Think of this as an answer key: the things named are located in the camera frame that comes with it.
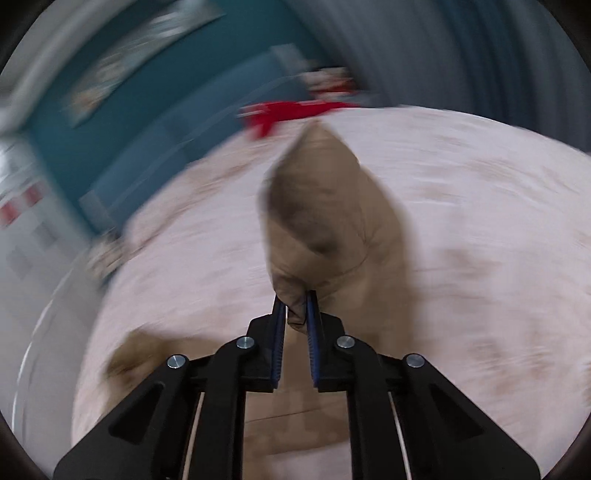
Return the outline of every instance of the blue gripper pad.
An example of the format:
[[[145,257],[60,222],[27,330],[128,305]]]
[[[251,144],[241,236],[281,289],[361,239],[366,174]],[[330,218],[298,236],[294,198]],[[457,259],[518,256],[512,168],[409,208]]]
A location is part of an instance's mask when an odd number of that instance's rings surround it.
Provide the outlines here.
[[[278,298],[273,304],[273,320],[275,322],[273,350],[271,352],[271,381],[273,388],[277,388],[281,378],[281,366],[283,363],[283,341],[285,338],[285,317],[287,306]]]
[[[308,331],[310,373],[314,387],[318,387],[318,380],[320,378],[319,314],[316,292],[310,291],[306,294],[306,327]]]

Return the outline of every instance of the mattress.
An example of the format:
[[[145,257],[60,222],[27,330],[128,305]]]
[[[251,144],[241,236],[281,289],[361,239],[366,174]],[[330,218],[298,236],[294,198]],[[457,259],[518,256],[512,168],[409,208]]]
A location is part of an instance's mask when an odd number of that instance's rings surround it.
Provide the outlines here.
[[[591,159],[531,131],[425,108],[323,117],[405,217],[418,349],[543,474],[591,411]],[[72,442],[102,413],[101,372],[130,330],[223,344],[270,312],[258,193],[305,120],[240,132],[130,220],[130,259],[90,337]],[[278,478],[344,478],[346,445],[277,457]],[[327,465],[340,465],[331,468]]]

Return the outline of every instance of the gray curtain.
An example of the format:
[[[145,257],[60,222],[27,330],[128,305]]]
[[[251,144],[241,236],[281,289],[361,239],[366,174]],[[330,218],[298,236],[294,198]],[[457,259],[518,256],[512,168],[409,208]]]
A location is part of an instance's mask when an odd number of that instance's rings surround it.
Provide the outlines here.
[[[450,109],[591,150],[591,73],[536,0],[284,0],[377,106]]]

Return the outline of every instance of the bolt head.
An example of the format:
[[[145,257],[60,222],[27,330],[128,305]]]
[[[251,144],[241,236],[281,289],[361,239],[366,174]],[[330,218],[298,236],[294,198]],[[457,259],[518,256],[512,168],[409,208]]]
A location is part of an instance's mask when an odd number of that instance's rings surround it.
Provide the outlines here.
[[[168,357],[166,364],[170,368],[181,368],[186,361],[187,359],[183,355],[173,355]]]
[[[240,337],[238,340],[236,340],[236,346],[238,348],[247,350],[255,346],[255,339],[252,337]]]
[[[337,338],[336,344],[341,348],[351,348],[355,345],[355,339],[349,335],[343,335],[342,337]]]
[[[418,353],[411,353],[407,356],[407,365],[413,368],[421,368],[425,364],[425,359]]]

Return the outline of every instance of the beige cloth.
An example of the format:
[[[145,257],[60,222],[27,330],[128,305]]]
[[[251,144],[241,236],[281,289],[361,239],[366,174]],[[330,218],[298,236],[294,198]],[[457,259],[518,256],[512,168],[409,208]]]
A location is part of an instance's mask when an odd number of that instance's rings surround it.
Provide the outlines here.
[[[411,350],[412,311],[399,215],[353,152],[312,121],[263,195],[273,288],[304,318],[304,293],[380,353]]]
[[[342,318],[347,333],[382,353],[404,355],[411,343],[411,295],[401,224],[388,199],[353,153],[313,121],[279,162],[262,195],[269,269],[290,322],[301,329],[303,297],[314,289],[322,311]],[[215,346],[199,338],[132,332],[106,369],[114,407],[173,353],[190,358]],[[346,397],[318,394],[306,336],[287,329],[276,393],[249,394],[244,477],[270,476],[269,455],[345,441]]]

